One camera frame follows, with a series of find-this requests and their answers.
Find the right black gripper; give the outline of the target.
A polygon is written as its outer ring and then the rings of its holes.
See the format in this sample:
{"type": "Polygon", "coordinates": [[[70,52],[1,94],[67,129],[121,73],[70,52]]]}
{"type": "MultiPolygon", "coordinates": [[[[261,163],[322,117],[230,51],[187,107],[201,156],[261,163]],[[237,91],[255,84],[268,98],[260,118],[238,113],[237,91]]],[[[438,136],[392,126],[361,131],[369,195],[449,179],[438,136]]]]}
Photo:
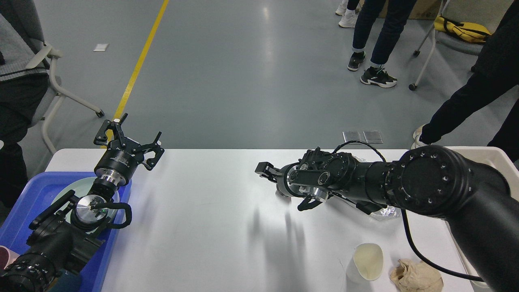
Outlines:
{"type": "Polygon", "coordinates": [[[283,197],[300,198],[300,187],[291,185],[289,182],[290,174],[298,168],[299,164],[285,165],[283,168],[275,168],[267,161],[259,162],[256,166],[255,173],[272,183],[276,183],[277,192],[283,197]]]}

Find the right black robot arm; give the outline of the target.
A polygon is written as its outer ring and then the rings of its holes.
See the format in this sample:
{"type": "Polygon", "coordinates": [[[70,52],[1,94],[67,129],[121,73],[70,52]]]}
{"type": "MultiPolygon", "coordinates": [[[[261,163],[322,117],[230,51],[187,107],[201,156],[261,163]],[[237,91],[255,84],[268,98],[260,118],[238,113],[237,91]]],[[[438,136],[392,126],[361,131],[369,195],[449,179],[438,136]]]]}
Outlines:
{"type": "Polygon", "coordinates": [[[340,149],[308,150],[280,169],[263,161],[255,172],[275,183],[283,196],[302,198],[300,211],[337,196],[380,208],[391,205],[404,218],[409,210],[443,219],[478,275],[434,268],[484,281],[496,292],[517,292],[519,206],[497,169],[437,145],[409,150],[398,161],[361,162],[340,149]]]}

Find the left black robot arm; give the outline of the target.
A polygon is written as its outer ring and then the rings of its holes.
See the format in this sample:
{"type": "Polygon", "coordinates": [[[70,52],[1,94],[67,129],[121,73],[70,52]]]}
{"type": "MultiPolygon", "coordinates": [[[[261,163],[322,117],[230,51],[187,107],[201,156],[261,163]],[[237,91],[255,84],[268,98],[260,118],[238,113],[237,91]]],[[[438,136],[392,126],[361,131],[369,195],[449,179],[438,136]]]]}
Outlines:
{"type": "Polygon", "coordinates": [[[2,270],[2,292],[44,292],[61,270],[79,274],[102,246],[102,231],[131,224],[131,206],[113,197],[130,183],[139,165],[152,170],[165,150],[161,132],[149,144],[125,136],[126,117],[105,120],[97,132],[93,143],[106,151],[94,167],[94,181],[86,194],[68,190],[29,224],[29,248],[2,270]]]}

